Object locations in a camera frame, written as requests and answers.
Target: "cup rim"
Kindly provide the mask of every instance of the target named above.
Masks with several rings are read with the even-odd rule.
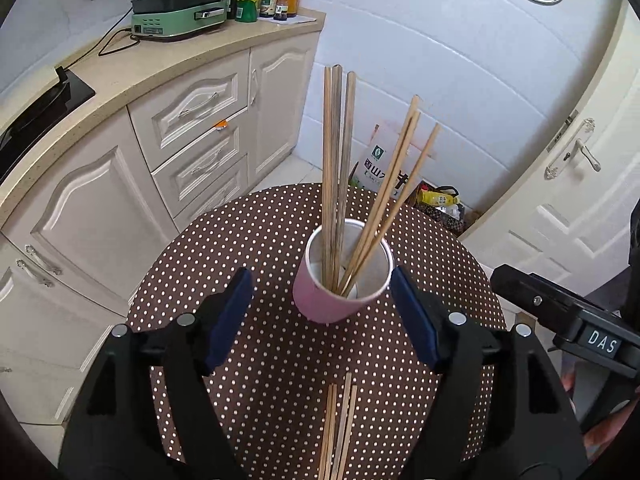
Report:
[[[345,218],[344,219],[344,223],[345,224],[357,225],[357,226],[359,226],[361,228],[364,228],[364,225],[365,225],[364,222],[362,222],[360,220],[356,220],[355,218]],[[383,250],[385,251],[386,262],[388,263],[388,272],[386,274],[385,284],[383,286],[381,286],[373,294],[369,294],[368,296],[366,296],[364,298],[355,298],[354,300],[349,300],[348,298],[345,298],[343,296],[339,296],[338,294],[335,294],[334,292],[331,292],[328,288],[326,288],[324,285],[322,285],[320,282],[318,282],[316,277],[311,272],[311,261],[309,260],[309,252],[310,252],[309,249],[311,248],[311,243],[314,241],[316,236],[318,236],[318,233],[320,231],[322,231],[322,224],[320,224],[311,233],[311,236],[309,237],[309,240],[306,242],[306,248],[305,248],[305,264],[306,264],[306,268],[308,269],[309,276],[311,277],[311,280],[314,282],[314,285],[317,286],[318,288],[320,288],[321,290],[323,290],[324,292],[326,292],[327,294],[330,294],[334,298],[336,298],[338,300],[341,300],[341,301],[348,301],[350,303],[352,303],[352,302],[369,303],[369,301],[373,301],[373,300],[377,299],[385,291],[385,289],[389,286],[389,283],[391,282],[391,273],[394,270],[394,257],[393,257],[393,254],[391,253],[391,248],[389,247],[389,244],[386,242],[386,239],[383,237],[382,240],[380,240],[380,245],[382,246]]]

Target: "paper cup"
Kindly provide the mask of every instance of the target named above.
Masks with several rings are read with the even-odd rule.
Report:
[[[344,243],[340,254],[340,277],[345,273],[351,253],[356,248],[364,223],[344,221]],[[349,317],[361,307],[375,301],[389,286],[394,259],[383,240],[373,249],[367,265],[362,269],[348,298],[343,298],[321,285],[322,226],[316,229],[306,244],[305,257],[300,262],[293,282],[293,301],[300,313],[317,323],[335,323]]]

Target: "green appliance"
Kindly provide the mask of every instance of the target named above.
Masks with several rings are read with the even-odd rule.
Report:
[[[228,0],[132,0],[131,31],[140,40],[181,40],[226,21]]]

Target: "black cable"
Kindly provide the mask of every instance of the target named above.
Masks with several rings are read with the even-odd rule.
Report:
[[[122,15],[122,17],[121,17],[117,22],[115,22],[115,23],[113,24],[113,26],[112,26],[109,30],[107,30],[107,32],[105,32],[105,33],[104,33],[104,36],[103,36],[103,37],[101,37],[101,38],[100,38],[100,40],[98,40],[98,42],[97,42],[94,46],[92,46],[89,50],[87,50],[84,54],[82,54],[82,56],[80,56],[78,59],[76,59],[75,61],[73,61],[73,62],[69,63],[67,66],[65,66],[65,69],[64,69],[64,70],[66,70],[66,69],[68,69],[68,68],[71,68],[71,67],[72,67],[73,65],[75,65],[78,61],[80,61],[81,59],[85,58],[85,57],[86,57],[86,56],[88,56],[90,53],[92,53],[92,52],[96,49],[96,47],[102,43],[102,41],[104,40],[104,38],[106,38],[106,37],[107,37],[107,35],[108,35],[108,34],[109,34],[109,33],[110,33],[114,28],[116,28],[116,27],[118,26],[118,24],[119,24],[122,20],[124,20],[124,19],[127,17],[127,15],[128,15],[132,10],[133,10],[133,6],[129,7],[129,10],[128,10],[127,12],[125,12],[125,13]],[[110,40],[109,40],[109,41],[107,41],[107,44],[106,44],[104,47],[102,47],[102,48],[101,48],[100,52],[98,53],[98,56],[100,56],[100,53],[104,51],[105,47],[106,47],[106,46],[111,42],[111,40],[113,39],[113,37],[114,37],[116,34],[114,34],[114,35],[110,38]],[[135,45],[137,45],[138,43],[140,43],[140,40],[138,40],[138,42],[137,42],[137,43],[132,43],[132,44],[130,44],[130,45],[127,45],[126,47],[121,47],[120,49],[111,50],[111,51],[107,52],[106,54],[102,54],[102,56],[106,56],[107,54],[113,54],[114,52],[119,52],[119,51],[121,51],[121,50],[124,50],[125,48],[129,48],[130,46],[135,46]]]

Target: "brown tablecloth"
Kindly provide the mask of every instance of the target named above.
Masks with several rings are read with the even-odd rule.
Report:
[[[373,193],[350,189],[347,218],[366,220]],[[351,371],[360,387],[345,480],[393,479],[417,441],[438,378],[416,360],[387,291],[339,324],[318,325],[296,309],[291,289],[306,240],[321,221],[321,186],[253,193],[191,223],[158,258],[129,313],[133,330],[168,323],[223,289],[238,267],[251,269],[254,300],[228,361],[205,378],[220,423],[255,480],[318,475],[329,383]],[[462,306],[484,326],[504,328],[480,265],[423,213],[403,207],[386,234],[396,264],[445,304]],[[467,449],[479,449],[491,370],[484,372]],[[152,371],[162,440],[181,459],[162,371]]]

